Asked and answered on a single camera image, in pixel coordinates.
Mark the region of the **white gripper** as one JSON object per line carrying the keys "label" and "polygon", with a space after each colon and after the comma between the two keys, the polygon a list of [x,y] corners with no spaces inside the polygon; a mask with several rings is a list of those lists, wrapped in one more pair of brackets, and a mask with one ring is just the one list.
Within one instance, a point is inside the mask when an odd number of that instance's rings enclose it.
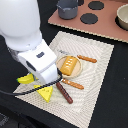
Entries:
{"label": "white gripper", "polygon": [[57,79],[57,56],[45,41],[42,41],[35,49],[20,52],[18,59],[43,84]]}

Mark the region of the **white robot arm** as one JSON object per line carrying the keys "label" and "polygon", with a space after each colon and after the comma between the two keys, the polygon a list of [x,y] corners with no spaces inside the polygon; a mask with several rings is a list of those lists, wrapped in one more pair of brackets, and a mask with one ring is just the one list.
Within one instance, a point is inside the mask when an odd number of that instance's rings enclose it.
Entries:
{"label": "white robot arm", "polygon": [[0,0],[0,35],[13,58],[43,84],[57,79],[57,56],[42,38],[37,0]]}

